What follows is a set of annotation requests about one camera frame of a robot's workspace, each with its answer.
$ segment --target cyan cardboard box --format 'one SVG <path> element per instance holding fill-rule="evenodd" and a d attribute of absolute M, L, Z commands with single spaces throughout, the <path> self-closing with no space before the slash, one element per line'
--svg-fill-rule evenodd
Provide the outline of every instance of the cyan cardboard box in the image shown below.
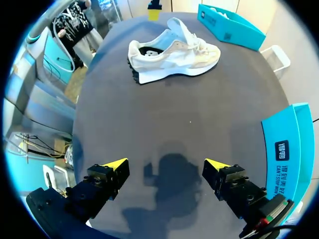
<path fill-rule="evenodd" d="M 227 14 L 228 18 L 217 12 Z M 224 10 L 222 8 L 198 5 L 197 19 L 203 23 L 218 40 L 244 46 L 258 51 L 263 44 L 266 35 L 246 19 L 234 12 Z"/>

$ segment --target person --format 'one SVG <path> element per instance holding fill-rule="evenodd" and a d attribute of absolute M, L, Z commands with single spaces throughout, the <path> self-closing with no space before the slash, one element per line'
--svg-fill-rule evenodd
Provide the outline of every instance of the person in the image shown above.
<path fill-rule="evenodd" d="M 90 0 L 76 0 L 54 21 L 61 42 L 72 47 L 87 67 L 93 59 L 90 46 L 97 51 L 103 41 L 83 12 L 90 6 Z"/>

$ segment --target cyan box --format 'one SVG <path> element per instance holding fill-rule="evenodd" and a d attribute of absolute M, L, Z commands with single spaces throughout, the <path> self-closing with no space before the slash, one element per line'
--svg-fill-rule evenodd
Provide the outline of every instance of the cyan box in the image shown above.
<path fill-rule="evenodd" d="M 229 19 L 210 9 L 211 7 L 215 8 L 217 12 L 227 14 Z M 266 38 L 266 35 L 249 21 L 234 12 L 222 8 L 199 4 L 197 19 L 203 23 L 218 40 L 244 46 L 255 51 L 259 50 Z"/>
<path fill-rule="evenodd" d="M 262 121 L 267 152 L 267 198 L 302 200 L 315 161 L 315 133 L 307 103 L 293 104 Z"/>

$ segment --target qr code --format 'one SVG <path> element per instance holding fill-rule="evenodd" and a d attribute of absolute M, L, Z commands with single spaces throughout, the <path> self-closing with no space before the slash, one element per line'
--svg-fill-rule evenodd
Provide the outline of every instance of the qr code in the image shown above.
<path fill-rule="evenodd" d="M 225 35 L 224 35 L 224 40 L 225 40 L 225 41 L 229 41 L 230 38 L 231 38 L 231 34 L 230 34 L 230 33 L 225 33 Z"/>

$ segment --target shoelace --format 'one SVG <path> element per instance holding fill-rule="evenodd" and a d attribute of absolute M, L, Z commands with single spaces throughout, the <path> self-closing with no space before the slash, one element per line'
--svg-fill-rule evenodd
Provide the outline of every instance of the shoelace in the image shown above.
<path fill-rule="evenodd" d="M 195 33 L 193 33 L 192 36 L 194 38 L 194 42 L 195 42 L 194 47 L 196 48 L 196 50 L 200 52 L 207 51 L 206 41 L 197 37 Z"/>

